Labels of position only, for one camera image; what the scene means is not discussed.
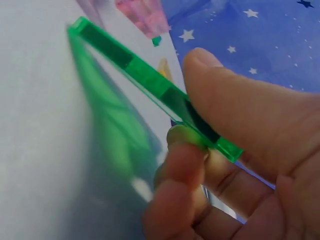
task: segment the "yellow object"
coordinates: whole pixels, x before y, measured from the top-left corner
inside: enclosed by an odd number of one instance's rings
[[[172,78],[172,74],[169,68],[169,64],[168,64],[168,60],[166,58],[163,58],[160,60],[159,66],[157,71],[164,76],[165,78],[167,78],[170,82],[174,82],[173,78]]]

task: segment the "green plastic strip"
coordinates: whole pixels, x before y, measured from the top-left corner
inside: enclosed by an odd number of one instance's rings
[[[217,149],[231,162],[242,150],[217,134],[196,112],[188,96],[128,48],[84,17],[68,28],[90,44],[134,85],[162,108],[176,123],[196,131],[203,145]]]

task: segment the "blue star-patterned fabric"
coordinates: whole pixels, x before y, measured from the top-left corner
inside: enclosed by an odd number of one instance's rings
[[[179,62],[212,52],[234,72],[320,92],[320,5],[297,0],[162,0]]]

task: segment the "white surface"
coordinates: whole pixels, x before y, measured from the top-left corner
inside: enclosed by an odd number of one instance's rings
[[[75,1],[0,2],[1,240],[142,239],[139,215],[148,193],[139,196],[95,163],[101,153],[65,31],[80,15]],[[104,21],[152,65],[168,57],[173,77],[182,79],[169,35],[154,48],[119,12]],[[168,117],[110,74],[166,149]]]

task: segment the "hand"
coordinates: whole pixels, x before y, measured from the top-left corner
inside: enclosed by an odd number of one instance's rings
[[[146,239],[320,239],[320,95],[236,75],[199,48],[183,69],[197,112],[276,188],[216,152],[208,156],[190,143],[187,128],[176,126],[142,220]],[[211,206],[201,184],[247,222]]]

